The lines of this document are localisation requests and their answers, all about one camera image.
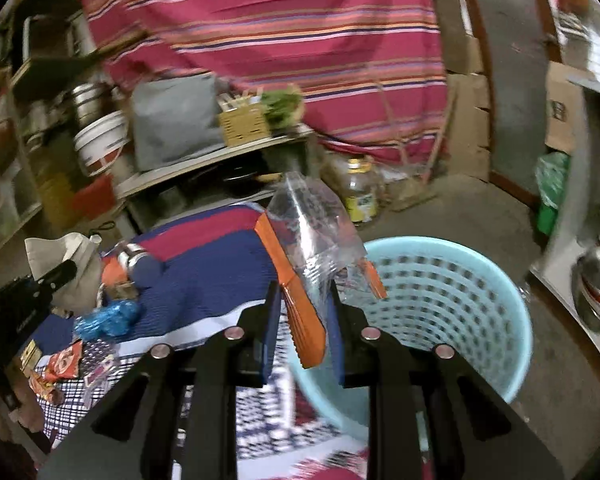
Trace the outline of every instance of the white bucket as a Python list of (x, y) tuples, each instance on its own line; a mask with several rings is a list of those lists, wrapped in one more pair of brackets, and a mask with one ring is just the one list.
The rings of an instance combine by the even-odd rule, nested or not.
[(74, 138), (75, 151), (80, 156), (83, 165), (89, 168), (96, 164), (95, 173), (102, 173), (111, 166), (122, 152), (123, 146), (128, 143), (126, 131), (128, 122), (122, 112), (113, 112), (82, 129)]

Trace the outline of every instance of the red snack bag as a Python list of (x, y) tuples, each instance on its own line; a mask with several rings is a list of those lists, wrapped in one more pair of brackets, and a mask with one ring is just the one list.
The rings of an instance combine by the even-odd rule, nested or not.
[(58, 379), (77, 379), (78, 363), (82, 357), (82, 340), (53, 354), (45, 368), (45, 380), (55, 383)]
[(33, 392), (53, 404), (59, 406), (64, 402), (64, 393), (57, 388), (54, 388), (53, 384), (45, 381), (40, 374), (32, 371), (29, 375), (29, 384)]

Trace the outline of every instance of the metal screw head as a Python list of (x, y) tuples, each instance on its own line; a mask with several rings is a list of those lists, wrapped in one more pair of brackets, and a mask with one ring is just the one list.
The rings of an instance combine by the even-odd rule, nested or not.
[(451, 359), (456, 355), (456, 351), (449, 345), (438, 345), (436, 346), (436, 355), (440, 359)]
[(380, 330), (375, 326), (367, 326), (362, 329), (360, 335), (362, 336), (362, 339), (375, 341), (376, 339), (380, 339)]
[(151, 357), (155, 359), (163, 359), (167, 357), (167, 355), (169, 355), (170, 353), (171, 348), (169, 348), (169, 345), (165, 345), (164, 343), (154, 345), (151, 348)]
[(237, 341), (244, 337), (244, 330), (239, 326), (230, 326), (224, 331), (224, 337), (229, 341)]

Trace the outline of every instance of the striped blanket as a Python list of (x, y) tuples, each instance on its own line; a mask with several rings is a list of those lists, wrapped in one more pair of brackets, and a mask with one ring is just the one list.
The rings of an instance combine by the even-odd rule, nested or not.
[(148, 78), (206, 70), (238, 89), (293, 83), (304, 91), (304, 122), (315, 130), (345, 142), (408, 138), (418, 158), (426, 157), (443, 121), (445, 69), (432, 0), (83, 4), (96, 44), (135, 27), (151, 32), (107, 63), (126, 89)]

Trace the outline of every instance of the cardboard box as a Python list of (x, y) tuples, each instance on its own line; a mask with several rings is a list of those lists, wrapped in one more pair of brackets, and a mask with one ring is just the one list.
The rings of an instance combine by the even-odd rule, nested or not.
[(433, 0), (440, 28), (442, 61), (449, 72), (468, 73), (469, 53), (460, 0)]
[(474, 108), (474, 121), (476, 144), (482, 148), (488, 148), (491, 138), (489, 112)]
[(448, 170), (488, 181), (489, 113), (475, 107), (474, 82), (471, 75), (450, 74), (447, 78), (449, 88), (457, 92), (446, 136)]
[(575, 148), (573, 125), (578, 114), (583, 113), (577, 105), (582, 88), (570, 83), (568, 76), (592, 78), (589, 72), (561, 63), (549, 63), (546, 74), (546, 137), (544, 143), (554, 150), (569, 153)]
[(482, 51), (480, 49), (480, 42), (477, 38), (467, 35), (466, 37), (468, 46), (468, 67), (467, 74), (482, 73), (484, 72), (484, 65), (482, 63)]
[(475, 107), (488, 110), (491, 108), (491, 96), (489, 94), (489, 83), (487, 76), (473, 74), (471, 76), (471, 85), (474, 88)]

